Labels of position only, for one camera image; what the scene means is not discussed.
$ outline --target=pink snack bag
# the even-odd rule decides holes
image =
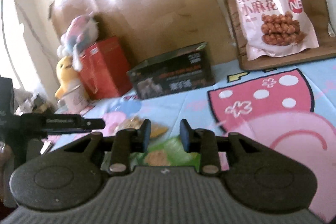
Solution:
[[[319,46],[301,0],[236,0],[248,60]]]

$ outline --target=pink cup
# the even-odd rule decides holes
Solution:
[[[84,87],[78,85],[72,90],[66,92],[61,100],[64,100],[68,110],[73,114],[79,114],[88,106],[88,101],[84,97]]]

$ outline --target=cable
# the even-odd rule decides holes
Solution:
[[[2,28],[2,38],[3,38],[3,43],[4,43],[4,46],[5,46],[5,49],[6,49],[6,53],[8,55],[8,59],[9,59],[9,62],[10,62],[10,65],[13,69],[13,72],[14,72],[14,75],[16,77],[16,79],[18,80],[19,82],[19,85],[21,88],[24,88],[23,84],[22,84],[22,81],[14,67],[14,63],[13,63],[13,60],[11,58],[11,55],[9,54],[9,50],[8,50],[8,46],[7,46],[7,42],[6,42],[6,36],[5,36],[5,25],[4,25],[4,20],[3,20],[3,0],[0,0],[0,17],[1,17],[1,28]]]

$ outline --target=cardboard box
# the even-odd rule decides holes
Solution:
[[[236,48],[216,0],[54,0],[58,37],[82,14],[94,15],[99,40],[117,36],[127,60],[142,60],[207,41],[214,64],[236,59]]]
[[[127,72],[140,99],[214,85],[207,43],[199,43],[142,61]]]

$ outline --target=ribbed plastic surface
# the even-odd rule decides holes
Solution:
[[[1,223],[321,224],[308,210],[281,216],[245,208],[219,179],[198,175],[193,167],[137,167],[131,175],[111,178],[96,198],[76,209],[41,213],[18,208]]]

